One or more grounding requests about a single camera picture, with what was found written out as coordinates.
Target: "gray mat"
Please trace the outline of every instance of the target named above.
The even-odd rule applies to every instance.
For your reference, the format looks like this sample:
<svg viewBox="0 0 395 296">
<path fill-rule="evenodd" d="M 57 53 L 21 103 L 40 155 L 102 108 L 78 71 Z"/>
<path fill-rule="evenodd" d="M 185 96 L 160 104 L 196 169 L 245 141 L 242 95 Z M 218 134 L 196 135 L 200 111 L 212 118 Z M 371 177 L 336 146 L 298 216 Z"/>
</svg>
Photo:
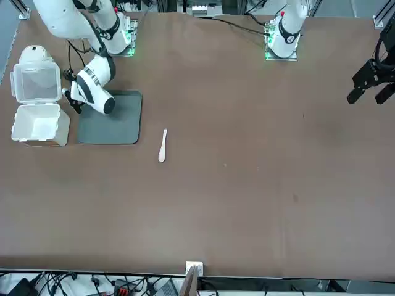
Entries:
<svg viewBox="0 0 395 296">
<path fill-rule="evenodd" d="M 109 91 L 115 108 L 103 115 L 88 105 L 82 106 L 77 141 L 80 144 L 134 144 L 140 131 L 141 103 L 139 91 Z"/>
</svg>

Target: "plastic spoon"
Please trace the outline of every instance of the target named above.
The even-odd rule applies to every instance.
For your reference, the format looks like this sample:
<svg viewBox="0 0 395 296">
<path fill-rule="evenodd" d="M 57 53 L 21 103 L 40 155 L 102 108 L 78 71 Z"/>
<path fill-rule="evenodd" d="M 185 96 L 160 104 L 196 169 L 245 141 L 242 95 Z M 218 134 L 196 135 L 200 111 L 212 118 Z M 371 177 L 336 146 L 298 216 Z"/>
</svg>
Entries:
<svg viewBox="0 0 395 296">
<path fill-rule="evenodd" d="M 166 136 L 167 136 L 167 128 L 163 130 L 162 146 L 160 147 L 159 156 L 158 156 L 159 162 L 164 162 L 166 159 Z"/>
</svg>

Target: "brown table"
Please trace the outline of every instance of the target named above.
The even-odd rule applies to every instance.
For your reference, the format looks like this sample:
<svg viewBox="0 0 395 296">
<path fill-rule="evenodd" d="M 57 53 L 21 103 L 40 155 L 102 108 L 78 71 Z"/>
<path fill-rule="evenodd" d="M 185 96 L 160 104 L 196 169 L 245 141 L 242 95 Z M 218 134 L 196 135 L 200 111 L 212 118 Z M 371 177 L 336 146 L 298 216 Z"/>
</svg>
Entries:
<svg viewBox="0 0 395 296">
<path fill-rule="evenodd" d="M 31 44 L 67 68 L 67 46 L 36 13 L 20 23 L 0 87 L 0 265 L 394 279 L 395 101 L 346 100 L 372 21 L 307 19 L 298 62 L 266 62 L 261 36 L 214 20 L 141 23 L 108 85 L 143 93 L 139 142 L 76 144 L 62 102 L 69 144 L 35 149 L 11 141 L 9 72 Z"/>
</svg>

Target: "cable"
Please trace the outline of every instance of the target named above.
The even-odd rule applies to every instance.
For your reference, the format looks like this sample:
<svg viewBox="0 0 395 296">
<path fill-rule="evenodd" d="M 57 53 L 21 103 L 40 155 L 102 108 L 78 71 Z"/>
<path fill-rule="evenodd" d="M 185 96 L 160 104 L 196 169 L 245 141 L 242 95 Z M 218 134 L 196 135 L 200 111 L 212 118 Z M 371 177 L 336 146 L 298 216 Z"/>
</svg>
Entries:
<svg viewBox="0 0 395 296">
<path fill-rule="evenodd" d="M 98 289 L 98 285 L 100 285 L 99 280 L 96 279 L 96 278 L 93 276 L 93 274 L 92 274 L 92 277 L 91 277 L 91 282 L 93 283 L 94 288 L 96 289 L 96 292 L 98 293 L 98 295 L 102 295 L 101 292 L 100 292 L 99 289 Z"/>
<path fill-rule="evenodd" d="M 294 285 L 291 285 L 291 290 L 296 291 L 296 292 L 300 292 L 300 293 L 302 293 L 303 296 L 305 296 L 305 295 L 304 295 L 304 291 L 303 291 L 303 290 L 299 290 L 299 289 L 298 289 L 297 287 L 295 287 Z"/>
<path fill-rule="evenodd" d="M 251 17 L 258 25 L 265 26 L 265 23 L 261 23 L 260 21 L 258 21 L 257 18 L 254 15 L 250 14 L 249 12 L 247 12 L 246 15 Z"/>
<path fill-rule="evenodd" d="M 119 6 L 117 7 L 117 9 L 118 9 L 120 12 L 126 12 L 126 11 L 125 11 L 125 3 L 123 4 L 123 8 L 122 8 L 122 3 L 120 3 Z"/>
<path fill-rule="evenodd" d="M 109 281 L 109 283 L 110 283 L 112 286 L 115 286 L 115 281 L 110 281 L 109 277 L 108 277 L 106 274 L 104 274 L 104 277 Z"/>
<path fill-rule="evenodd" d="M 128 295 L 130 294 L 130 288 L 129 288 L 129 282 L 128 282 L 128 278 L 126 276 L 125 277 L 125 282 L 126 282 L 126 286 L 128 287 Z"/>
<path fill-rule="evenodd" d="M 249 11 L 247 11 L 245 14 L 249 14 L 251 11 L 253 11 L 256 7 L 258 7 L 259 4 L 262 4 L 263 2 L 267 2 L 267 0 L 260 0 L 258 1 L 257 4 L 255 4 Z"/>
<path fill-rule="evenodd" d="M 384 51 L 384 52 L 383 52 L 383 54 L 382 54 L 381 57 L 380 57 L 380 61 L 383 60 L 383 56 L 384 56 L 385 54 L 387 54 L 387 53 L 388 53 L 388 51 Z"/>
<path fill-rule="evenodd" d="M 377 41 L 377 45 L 376 45 L 376 49 L 375 49 L 375 60 L 377 63 L 378 68 L 380 69 L 384 69 L 384 70 L 394 70 L 395 69 L 395 65 L 387 65 L 381 62 L 380 58 L 379 58 L 379 54 L 380 54 L 380 47 L 381 47 L 381 43 L 383 42 L 383 40 L 380 38 L 378 38 Z"/>
<path fill-rule="evenodd" d="M 42 273 L 42 275 L 37 279 L 33 287 L 36 287 L 37 284 L 45 277 L 45 273 Z"/>
<path fill-rule="evenodd" d="M 219 296 L 219 295 L 220 295 L 220 294 L 218 293 L 217 288 L 216 288 L 212 283 L 206 282 L 206 281 L 203 280 L 203 279 L 199 279 L 199 281 L 202 281 L 204 284 L 206 284 L 206 285 L 210 286 L 211 288 L 213 288 L 213 289 L 215 290 L 215 294 L 213 294 L 213 295 L 215 295 L 215 296 Z"/>
<path fill-rule="evenodd" d="M 274 16 L 276 17 L 285 7 L 286 7 L 286 4 L 282 8 L 280 8 L 280 10 L 278 12 L 276 12 L 276 14 Z"/>
<path fill-rule="evenodd" d="M 163 279 L 163 278 L 160 277 L 160 278 L 158 278 L 157 280 L 155 280 L 154 282 L 149 282 L 149 281 L 147 280 L 147 287 L 146 287 L 146 290 L 144 291 L 144 293 L 141 294 L 141 296 L 144 296 L 144 295 L 152 296 L 152 295 L 151 295 L 151 289 L 149 288 L 150 286 L 151 286 L 151 288 L 154 290 L 154 294 L 155 294 L 155 284 L 156 284 L 157 282 L 159 282 L 161 279 Z"/>
<path fill-rule="evenodd" d="M 47 283 L 46 283 L 49 296 L 52 295 L 51 290 L 49 289 L 49 276 L 50 276 L 50 275 L 51 275 L 51 273 L 49 273 L 49 274 L 47 275 Z"/>
<path fill-rule="evenodd" d="M 231 25 L 231 26 L 240 28 L 240 29 L 242 29 L 242 30 L 249 31 L 249 32 L 251 32 L 251 33 L 260 34 L 260 35 L 264 35 L 264 36 L 270 36 L 269 33 L 264 33 L 264 32 L 261 32 L 261 31 L 256 31 L 256 30 L 253 30 L 253 29 L 250 29 L 250 28 L 246 28 L 246 27 L 237 25 L 237 24 L 235 24 L 235 23 L 228 22 L 227 20 L 221 20 L 221 19 L 219 19 L 219 18 L 212 18 L 212 20 L 217 20 L 217 21 L 219 21 L 219 22 L 227 23 L 228 25 Z"/>
<path fill-rule="evenodd" d="M 237 14 L 241 14 L 241 15 L 245 14 L 247 7 L 248 7 L 247 0 L 237 1 Z"/>
<path fill-rule="evenodd" d="M 64 295 L 64 296 L 67 296 L 67 293 L 66 292 L 64 292 L 64 289 L 63 289 L 63 287 L 62 287 L 62 283 L 61 283 L 61 281 L 63 281 L 68 275 L 64 275 L 62 278 L 60 278 L 62 275 L 61 274 L 55 274 L 55 276 L 53 275 L 53 274 L 51 274 L 51 277 L 53 278 L 53 280 L 55 281 L 55 284 L 52 286 L 52 295 L 55 295 L 56 294 L 56 290 L 57 290 L 57 287 L 59 286 L 59 288 L 61 289 L 61 291 L 62 291 L 62 294 Z"/>
<path fill-rule="evenodd" d="M 74 49 L 74 51 L 78 54 L 78 56 L 80 57 L 80 60 L 81 60 L 81 62 L 82 62 L 82 64 L 83 64 L 83 66 L 85 67 L 85 62 L 84 62 L 84 60 L 83 60 L 83 58 L 82 58 L 80 52 L 82 52 L 82 53 L 84 53 L 84 54 L 86 54 L 86 52 L 83 52 L 83 51 L 80 51 L 79 49 L 77 49 L 69 40 L 67 40 L 67 42 L 69 43 L 69 46 L 71 46 L 71 47 Z M 70 69 L 71 69 L 72 66 L 71 66 L 71 61 L 70 61 L 70 53 L 68 53 L 68 56 L 69 56 L 69 65 L 70 65 Z"/>
<path fill-rule="evenodd" d="M 52 279 L 49 279 L 49 276 L 47 277 L 47 281 L 46 283 L 42 286 L 41 290 L 38 292 L 38 296 L 41 295 L 41 293 L 43 292 L 43 290 L 45 289 L 45 287 L 48 286 L 48 282 L 51 281 Z"/>
<path fill-rule="evenodd" d="M 268 287 L 266 286 L 266 283 L 264 282 L 264 286 L 263 286 L 263 288 L 265 288 L 265 296 L 267 295 L 267 292 L 268 292 Z"/>
<path fill-rule="evenodd" d="M 131 291 L 132 291 L 132 292 L 137 292 L 137 293 L 141 292 L 141 291 L 143 290 L 143 288 L 144 288 L 144 281 L 147 281 L 147 282 L 148 282 L 148 280 L 147 280 L 146 277 L 143 277 L 143 278 L 136 284 L 136 287 L 134 287 Z M 138 287 L 141 283 L 143 283 L 143 285 L 141 286 L 140 290 L 138 290 L 137 287 Z"/>
</svg>

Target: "plastic container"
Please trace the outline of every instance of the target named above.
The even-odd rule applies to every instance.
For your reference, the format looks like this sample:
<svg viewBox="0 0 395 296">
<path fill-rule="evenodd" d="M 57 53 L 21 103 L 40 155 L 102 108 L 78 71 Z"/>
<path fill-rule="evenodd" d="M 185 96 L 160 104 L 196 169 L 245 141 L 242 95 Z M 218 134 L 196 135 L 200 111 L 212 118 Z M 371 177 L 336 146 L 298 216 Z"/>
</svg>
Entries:
<svg viewBox="0 0 395 296">
<path fill-rule="evenodd" d="M 11 138 L 35 147 L 66 145 L 70 118 L 56 103 L 62 97 L 56 63 L 49 58 L 15 65 L 11 89 L 22 104 L 15 114 Z"/>
</svg>

